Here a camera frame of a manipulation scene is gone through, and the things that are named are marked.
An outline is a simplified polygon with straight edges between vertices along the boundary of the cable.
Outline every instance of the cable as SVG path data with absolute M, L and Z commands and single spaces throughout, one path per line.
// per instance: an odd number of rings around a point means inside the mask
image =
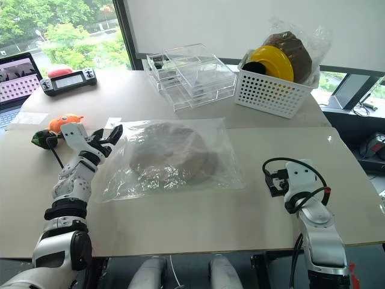
M 54 153 L 54 156 L 55 156 L 55 158 L 58 160 L 60 167 L 63 169 L 63 168 L 64 168 L 63 163 L 61 162 L 61 160 L 60 160 L 58 154 L 56 153 L 56 151 L 55 151 L 55 149 L 54 149 L 54 147 L 51 145 L 51 140 L 53 140 L 53 139 L 55 139 L 55 138 L 57 138 L 57 137 L 48 137 L 48 138 L 46 139 L 46 143 L 47 143 L 47 145 L 49 146 L 49 149 L 52 151 L 52 153 Z
M 294 158 L 285 158 L 285 157 L 278 157 L 278 158 L 270 158 L 270 159 L 268 159 L 267 161 L 265 161 L 264 163 L 263 163 L 263 165 L 262 165 L 262 171 L 264 172 L 264 174 L 266 174 L 266 175 L 268 175 L 268 176 L 270 176 L 271 177 L 271 174 L 270 174 L 270 172 L 266 169 L 266 165 L 268 164 L 268 163 L 271 163 L 271 162 L 273 162 L 273 161 L 291 161 L 291 162 L 293 162 L 293 163 L 297 163 L 297 164 L 300 164 L 300 165 L 302 165 L 302 166 L 304 166 L 304 167 L 306 167 L 306 168 L 308 168 L 309 170 L 311 170 L 318 178 L 319 178 L 319 180 L 322 182 L 322 188 L 319 188 L 318 190 L 322 190 L 323 188 L 325 188 L 325 187 L 327 187 L 327 189 L 325 189 L 324 190 L 324 197 L 322 198 L 322 204 L 324 205 L 324 206 L 326 206 L 327 205 L 327 203 L 329 202 L 329 197 L 330 197 L 330 192 L 331 192 L 331 190 L 330 190 L 330 188 L 327 186 L 327 184 L 326 184 L 326 182 L 325 182 L 325 179 L 321 176 L 321 174 L 316 170 L 316 169 L 314 169 L 312 166 L 310 166 L 310 165 L 308 165 L 308 164 L 306 164 L 306 163 L 304 163 L 304 162 L 302 162 L 302 161 L 298 161 L 298 160 L 296 160 L 296 159 L 294 159 Z
M 365 115 L 362 114 L 361 111 L 358 111 L 358 110 L 361 110 L 361 109 L 364 109 L 365 110 Z M 370 115 L 370 111 L 363 105 L 362 102 L 358 102 L 354 107 L 353 107 L 353 113 L 355 113 L 356 115 L 358 116 L 362 116 L 362 117 L 368 117 Z
M 91 274 L 90 274 L 90 268 L 86 268 L 84 270 L 84 279 L 83 279 L 83 288 L 82 289 L 88 289 L 90 284 Z
M 171 255 L 170 255 L 170 264 L 171 264 L 171 269 L 173 270 L 173 273 L 174 273 L 174 277 L 175 277 L 176 283 L 178 284 L 178 286 L 175 287 L 175 289 L 177 289 L 177 288 L 183 288 L 184 285 L 181 285 L 181 284 L 179 283 L 179 280 L 178 280 L 178 278 L 177 278 L 177 276 L 176 276 L 176 273 L 175 273 L 175 270 L 174 270 L 173 259 L 172 259 Z
M 303 235 L 300 234 L 295 242 L 293 255 L 291 258 L 291 272 L 290 272 L 290 281 L 289 281 L 289 288 L 294 289 L 294 274 L 295 274 L 295 267 L 297 266 L 297 260 L 298 256 L 300 254 L 300 249 L 302 247 L 303 242 Z
M 318 194 L 320 191 L 323 191 L 323 190 L 330 190 L 330 187 L 321 187 L 321 188 L 317 188 L 314 192 L 312 192 L 311 194 L 309 194 L 307 197 L 305 197 L 298 206 L 295 207 L 294 209 L 294 212 L 293 214 L 295 214 L 296 212 L 298 212 L 302 206 L 311 198 L 311 197 L 314 197 L 316 194 Z

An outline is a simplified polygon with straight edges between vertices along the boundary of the white paper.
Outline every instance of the white paper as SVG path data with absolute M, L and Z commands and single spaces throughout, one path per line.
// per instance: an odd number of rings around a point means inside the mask
M 114 128 L 115 126 L 120 124 L 121 120 L 121 117 L 109 117 L 104 128 Z
M 25 125 L 38 125 L 47 117 L 47 115 L 48 113 L 20 112 L 16 115 L 16 117 L 12 120 L 11 123 L 21 123 Z

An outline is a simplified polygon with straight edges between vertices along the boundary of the plastic wrap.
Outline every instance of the plastic wrap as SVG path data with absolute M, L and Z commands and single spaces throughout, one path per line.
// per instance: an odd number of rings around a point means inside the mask
M 271 35 L 263 45 L 281 49 L 290 59 L 294 71 L 294 82 L 311 85 L 319 77 L 319 65 L 329 51 L 331 31 L 319 26 L 312 36 L 297 26 L 272 18 Z
M 151 120 L 124 127 L 105 164 L 102 201 L 242 187 L 223 119 Z

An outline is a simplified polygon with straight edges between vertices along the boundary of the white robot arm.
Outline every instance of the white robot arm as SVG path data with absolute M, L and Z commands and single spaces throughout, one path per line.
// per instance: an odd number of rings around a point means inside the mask
M 68 289 L 76 275 L 91 264 L 87 203 L 91 180 L 123 133 L 117 126 L 107 138 L 100 129 L 87 137 L 81 123 L 61 126 L 67 144 L 77 152 L 59 174 L 52 191 L 52 208 L 45 212 L 45 224 L 32 256 L 33 269 L 24 271 L 0 288 Z
M 265 166 L 271 161 L 286 160 L 286 169 L 270 174 Z M 297 239 L 292 260 L 290 288 L 294 287 L 294 270 L 299 249 L 303 244 L 310 289 L 348 289 L 349 268 L 343 242 L 334 226 L 334 217 L 326 207 L 330 188 L 323 177 L 312 167 L 310 160 L 274 158 L 263 164 L 266 183 L 272 196 L 284 195 L 285 208 L 296 214 L 301 234 Z M 316 189 L 316 177 L 323 187 Z M 278 180 L 281 190 L 273 182 Z M 322 201 L 314 197 L 324 191 Z

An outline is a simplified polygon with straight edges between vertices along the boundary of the red object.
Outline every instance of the red object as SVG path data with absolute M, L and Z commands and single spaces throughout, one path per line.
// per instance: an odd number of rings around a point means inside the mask
M 354 269 L 356 267 L 356 264 L 350 263 L 349 264 L 349 271 L 351 273 L 351 282 L 353 283 L 353 289 L 361 289 L 360 280 L 355 276 Z
M 376 143 L 371 147 L 371 151 L 378 152 L 380 149 L 382 149 L 385 146 L 384 143 Z
M 57 134 L 60 133 L 60 127 L 62 125 L 65 125 L 66 123 L 70 122 L 80 122 L 80 120 L 83 118 L 83 116 L 77 116 L 72 113 L 67 113 L 61 117 L 58 117 L 57 119 L 52 119 L 49 122 L 49 128 L 48 130 L 56 132 Z
M 66 75 L 68 73 L 72 73 L 73 70 L 71 67 L 69 67 L 68 65 L 57 65 L 51 69 L 49 69 L 47 71 L 47 76 L 49 78 L 54 78 L 54 77 L 58 77 L 58 76 L 61 76 L 61 75 Z

